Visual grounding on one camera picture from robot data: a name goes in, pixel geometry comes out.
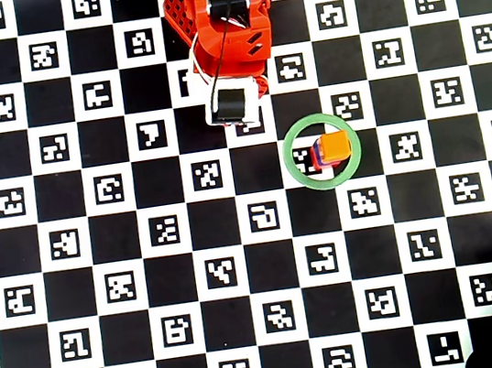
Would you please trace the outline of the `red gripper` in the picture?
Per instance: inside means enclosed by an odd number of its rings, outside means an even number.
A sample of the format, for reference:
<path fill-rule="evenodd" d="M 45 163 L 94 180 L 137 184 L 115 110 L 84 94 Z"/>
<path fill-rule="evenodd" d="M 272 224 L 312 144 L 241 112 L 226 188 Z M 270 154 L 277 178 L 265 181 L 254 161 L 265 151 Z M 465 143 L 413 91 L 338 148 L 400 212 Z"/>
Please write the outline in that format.
<path fill-rule="evenodd" d="M 256 79 L 258 95 L 267 93 L 268 78 L 263 74 L 273 41 L 270 16 L 251 18 L 249 23 L 245 26 L 237 20 L 190 30 L 195 74 L 205 83 L 216 76 L 250 76 Z"/>

